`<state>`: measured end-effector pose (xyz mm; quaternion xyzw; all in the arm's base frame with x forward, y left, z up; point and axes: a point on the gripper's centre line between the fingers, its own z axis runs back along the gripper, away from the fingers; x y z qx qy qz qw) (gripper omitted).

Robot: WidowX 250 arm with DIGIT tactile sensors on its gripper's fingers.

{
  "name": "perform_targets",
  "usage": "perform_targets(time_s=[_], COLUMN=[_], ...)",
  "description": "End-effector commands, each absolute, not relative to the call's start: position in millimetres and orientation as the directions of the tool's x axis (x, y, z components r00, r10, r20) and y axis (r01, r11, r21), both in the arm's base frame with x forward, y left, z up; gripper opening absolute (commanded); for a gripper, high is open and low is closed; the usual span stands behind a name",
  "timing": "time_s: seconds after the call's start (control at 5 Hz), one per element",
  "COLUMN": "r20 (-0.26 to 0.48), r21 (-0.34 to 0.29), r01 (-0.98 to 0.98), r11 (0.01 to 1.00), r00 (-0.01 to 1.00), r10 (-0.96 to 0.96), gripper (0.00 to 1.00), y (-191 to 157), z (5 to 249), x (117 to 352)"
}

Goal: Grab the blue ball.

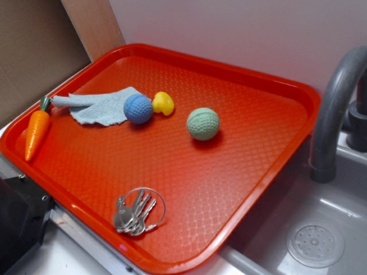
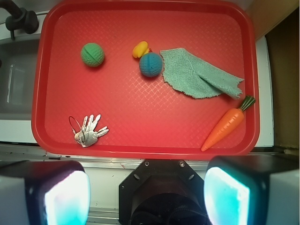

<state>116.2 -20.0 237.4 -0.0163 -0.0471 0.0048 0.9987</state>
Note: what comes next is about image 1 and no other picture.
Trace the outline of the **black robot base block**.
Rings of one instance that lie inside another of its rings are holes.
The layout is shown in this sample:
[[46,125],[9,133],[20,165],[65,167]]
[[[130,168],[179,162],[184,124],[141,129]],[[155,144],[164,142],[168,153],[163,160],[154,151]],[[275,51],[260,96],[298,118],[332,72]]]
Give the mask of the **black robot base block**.
[[1,274],[42,246],[52,197],[28,177],[1,179]]

